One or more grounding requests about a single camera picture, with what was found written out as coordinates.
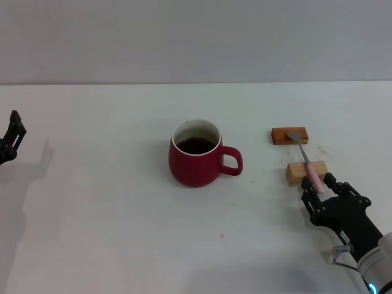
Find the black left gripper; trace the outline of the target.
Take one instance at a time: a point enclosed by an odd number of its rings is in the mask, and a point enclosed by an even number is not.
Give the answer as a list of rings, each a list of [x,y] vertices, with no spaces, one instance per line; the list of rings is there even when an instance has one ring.
[[[21,117],[16,110],[10,115],[10,122],[6,134],[0,139],[0,165],[14,160],[17,150],[26,135],[27,131],[21,121]]]

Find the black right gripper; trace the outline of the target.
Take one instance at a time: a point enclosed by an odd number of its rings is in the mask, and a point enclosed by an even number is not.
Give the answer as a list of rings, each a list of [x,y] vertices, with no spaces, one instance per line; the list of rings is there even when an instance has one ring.
[[[351,244],[352,257],[360,260],[377,247],[383,236],[367,217],[366,208],[371,205],[371,201],[348,182],[337,181],[330,172],[325,174],[323,182],[338,197],[322,202],[310,178],[305,176],[301,182],[301,199],[310,214],[310,220],[316,226],[330,228],[343,244]]]

